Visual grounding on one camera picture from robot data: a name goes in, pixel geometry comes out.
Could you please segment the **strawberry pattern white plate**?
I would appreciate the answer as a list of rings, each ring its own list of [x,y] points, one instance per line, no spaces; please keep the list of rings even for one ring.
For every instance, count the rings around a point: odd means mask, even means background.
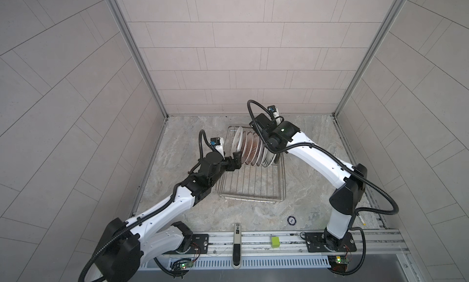
[[[232,149],[231,152],[240,152],[240,158],[241,158],[241,145],[242,145],[242,136],[243,136],[243,127],[239,126],[238,129],[236,130],[235,136],[233,138],[232,142]]]

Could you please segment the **blue striped white plate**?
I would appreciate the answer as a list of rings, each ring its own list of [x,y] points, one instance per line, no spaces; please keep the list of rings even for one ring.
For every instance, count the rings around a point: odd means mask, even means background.
[[[261,162],[261,165],[263,167],[269,167],[272,165],[272,163],[275,161],[276,154],[271,153],[268,150],[268,139],[266,139],[266,143],[264,144],[264,154],[263,154],[263,160]]]

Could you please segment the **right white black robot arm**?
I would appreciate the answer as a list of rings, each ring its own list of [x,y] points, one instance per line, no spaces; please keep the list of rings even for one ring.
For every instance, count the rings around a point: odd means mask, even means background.
[[[396,201],[384,190],[366,179],[367,168],[363,165],[352,166],[335,157],[321,146],[315,144],[296,125],[274,117],[260,114],[252,117],[250,126],[259,135],[265,147],[274,154],[287,152],[320,172],[335,191],[329,199],[332,213],[322,238],[325,247],[338,251],[343,239],[352,229],[355,216],[359,212],[374,212],[395,215],[399,212]],[[383,196],[392,206],[391,210],[357,207],[365,189],[370,187]]]

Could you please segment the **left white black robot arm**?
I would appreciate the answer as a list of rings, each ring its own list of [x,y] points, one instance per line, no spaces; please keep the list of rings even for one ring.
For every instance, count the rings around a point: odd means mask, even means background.
[[[165,200],[126,221],[109,222],[90,260],[78,280],[83,282],[92,266],[102,276],[100,282],[127,282],[140,265],[166,252],[189,247],[192,231],[183,222],[173,222],[211,193],[224,172],[242,166],[242,153],[224,157],[212,151],[199,159],[187,178],[177,183]]]

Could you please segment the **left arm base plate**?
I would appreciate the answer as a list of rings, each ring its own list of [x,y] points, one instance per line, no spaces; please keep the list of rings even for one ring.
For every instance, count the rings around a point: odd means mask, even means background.
[[[208,252],[208,234],[193,234],[191,239],[184,237],[182,244],[175,250],[181,255],[199,255]]]

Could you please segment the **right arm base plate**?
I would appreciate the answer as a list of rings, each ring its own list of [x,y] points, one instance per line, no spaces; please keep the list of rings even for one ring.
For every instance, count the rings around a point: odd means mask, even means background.
[[[338,242],[335,242],[335,237],[333,241],[327,245],[326,239],[323,232],[317,233],[305,233],[304,240],[307,245],[307,250],[309,253],[333,253],[333,252],[343,252],[351,251],[356,252],[357,247],[355,240],[350,232],[347,232],[343,239],[339,239]]]

